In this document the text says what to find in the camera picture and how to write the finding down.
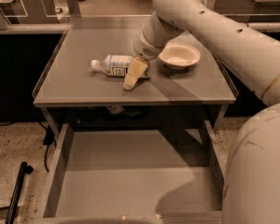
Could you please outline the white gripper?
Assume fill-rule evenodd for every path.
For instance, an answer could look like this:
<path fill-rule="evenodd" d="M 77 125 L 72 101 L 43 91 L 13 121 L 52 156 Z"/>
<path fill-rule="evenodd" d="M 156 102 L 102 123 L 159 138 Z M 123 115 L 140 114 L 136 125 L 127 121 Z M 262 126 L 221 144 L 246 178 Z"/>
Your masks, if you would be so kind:
<path fill-rule="evenodd" d="M 128 73 L 125 75 L 123 88 L 127 91 L 132 90 L 138 79 L 146 72 L 147 61 L 155 60 L 162 52 L 162 48 L 151 45 L 145 39 L 143 33 L 139 32 L 133 42 L 133 51 L 139 57 L 132 60 Z"/>

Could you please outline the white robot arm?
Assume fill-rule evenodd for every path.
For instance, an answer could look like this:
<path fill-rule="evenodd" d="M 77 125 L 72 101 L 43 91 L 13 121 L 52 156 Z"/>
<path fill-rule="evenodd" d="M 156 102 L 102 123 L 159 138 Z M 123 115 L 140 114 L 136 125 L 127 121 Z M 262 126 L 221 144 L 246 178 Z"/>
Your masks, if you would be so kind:
<path fill-rule="evenodd" d="M 280 41 L 210 10 L 206 0 L 152 0 L 153 12 L 133 42 L 156 59 L 187 31 L 265 105 L 230 147 L 222 192 L 222 224 L 280 224 Z"/>

